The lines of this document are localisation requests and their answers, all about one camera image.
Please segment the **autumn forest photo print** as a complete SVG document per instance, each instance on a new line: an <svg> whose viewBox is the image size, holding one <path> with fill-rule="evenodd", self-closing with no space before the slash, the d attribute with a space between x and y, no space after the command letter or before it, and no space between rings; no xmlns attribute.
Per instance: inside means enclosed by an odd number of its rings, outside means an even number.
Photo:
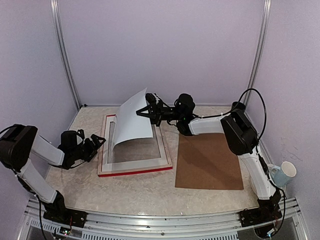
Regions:
<svg viewBox="0 0 320 240"><path fill-rule="evenodd" d="M112 150L122 142L153 137L150 120L137 115L136 111L147 106L145 99L147 88L139 91L118 109L115 117L115 128L112 137Z"/></svg>

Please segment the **brown backing board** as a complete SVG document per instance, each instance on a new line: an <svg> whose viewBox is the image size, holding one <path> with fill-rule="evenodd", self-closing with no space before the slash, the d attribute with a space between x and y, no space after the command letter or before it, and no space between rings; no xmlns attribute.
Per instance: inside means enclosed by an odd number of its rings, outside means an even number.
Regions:
<svg viewBox="0 0 320 240"><path fill-rule="evenodd" d="M196 190L243 190L238 156L223 133L179 136L175 187Z"/></svg>

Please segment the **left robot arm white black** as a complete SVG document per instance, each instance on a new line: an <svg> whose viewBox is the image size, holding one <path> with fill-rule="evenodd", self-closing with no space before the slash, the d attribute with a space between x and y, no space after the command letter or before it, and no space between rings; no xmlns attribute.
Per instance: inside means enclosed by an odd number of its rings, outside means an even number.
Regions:
<svg viewBox="0 0 320 240"><path fill-rule="evenodd" d="M47 212L63 223L70 218L64 197L45 180L35 162L74 169L78 166L76 162L90 162L105 142L104 137L96 134L86 137L82 129L66 130L60 135L60 144L54 146L40 135L36 126L13 124L0 131L0 161L38 197Z"/></svg>

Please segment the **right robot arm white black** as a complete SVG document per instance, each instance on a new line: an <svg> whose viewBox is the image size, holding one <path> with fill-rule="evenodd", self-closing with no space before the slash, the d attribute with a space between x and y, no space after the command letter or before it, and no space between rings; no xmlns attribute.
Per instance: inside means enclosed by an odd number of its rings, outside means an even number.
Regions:
<svg viewBox="0 0 320 240"><path fill-rule="evenodd" d="M259 137L256 129L245 115L246 106L240 101L232 104L226 113L212 116L198 116L194 113L196 104L191 95L182 93L173 106L163 102L156 94L145 95L147 106L136 111L141 117L149 118L153 125L162 121L175 121L179 133L184 136L222 133L230 151L245 164L251 184L257 195L258 207L240 211L243 225L279 220L285 210L279 202L284 194L272 180L268 165L260 155Z"/></svg>

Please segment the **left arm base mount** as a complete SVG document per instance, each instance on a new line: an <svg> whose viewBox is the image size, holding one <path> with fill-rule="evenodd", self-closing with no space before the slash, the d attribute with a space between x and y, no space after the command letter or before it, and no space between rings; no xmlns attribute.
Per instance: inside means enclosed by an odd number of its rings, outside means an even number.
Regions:
<svg viewBox="0 0 320 240"><path fill-rule="evenodd" d="M43 214L44 219L50 220L63 225L68 225L70 227L83 228L88 213L81 210L75 210L67 208L64 213L58 213L46 210Z"/></svg>

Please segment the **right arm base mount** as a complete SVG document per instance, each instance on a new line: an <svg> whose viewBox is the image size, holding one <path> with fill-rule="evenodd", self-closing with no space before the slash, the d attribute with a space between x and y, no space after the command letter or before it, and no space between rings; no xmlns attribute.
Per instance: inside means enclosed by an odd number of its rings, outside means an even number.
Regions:
<svg viewBox="0 0 320 240"><path fill-rule="evenodd" d="M283 216L280 210L270 213L269 210L261 210L260 208L244 209L238 214L243 228L270 222L276 218L281 219Z"/></svg>

